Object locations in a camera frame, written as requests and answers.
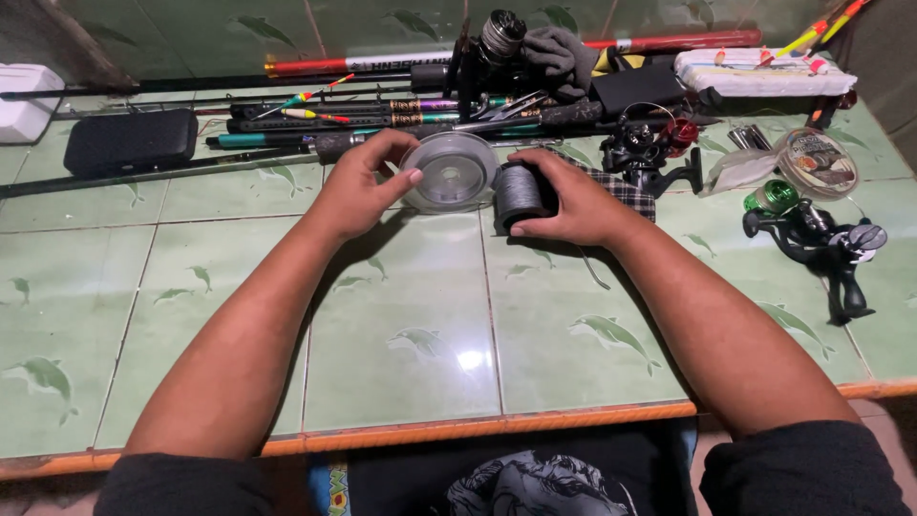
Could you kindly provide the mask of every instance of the person's right hand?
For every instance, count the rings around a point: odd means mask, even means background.
[[[608,246],[614,228],[636,215],[609,194],[581,169],[544,149],[526,149],[508,156],[541,170],[558,192],[560,207],[556,217],[516,222],[510,229],[514,237],[536,237],[570,241],[578,245]]]

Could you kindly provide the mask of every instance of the gray cloth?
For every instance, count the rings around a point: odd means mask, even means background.
[[[529,30],[523,53],[534,78],[543,74],[547,88],[561,101],[576,102],[589,92],[592,68],[599,51],[582,44],[570,31],[558,27]]]

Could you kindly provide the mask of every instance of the white foam box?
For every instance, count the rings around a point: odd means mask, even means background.
[[[61,90],[63,80],[40,64],[0,64],[0,92]],[[60,99],[0,99],[0,143],[31,143],[50,123]]]
[[[770,49],[774,55],[780,49]],[[810,63],[789,54],[774,60],[769,67],[755,70],[761,63],[761,49],[726,49],[722,66],[713,60],[720,49],[682,52],[675,58],[675,73],[694,91],[713,86],[722,96],[818,96],[843,95],[856,84],[856,77],[828,62],[822,72],[813,73]]]

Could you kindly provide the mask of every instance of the person's left hand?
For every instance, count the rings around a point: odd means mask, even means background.
[[[306,216],[315,217],[316,225],[330,229],[340,243],[369,231],[386,208],[423,179],[420,170],[395,174],[386,163],[400,162],[404,153],[417,145],[417,138],[406,132],[383,129],[345,152]],[[373,171],[388,179],[378,185]]]

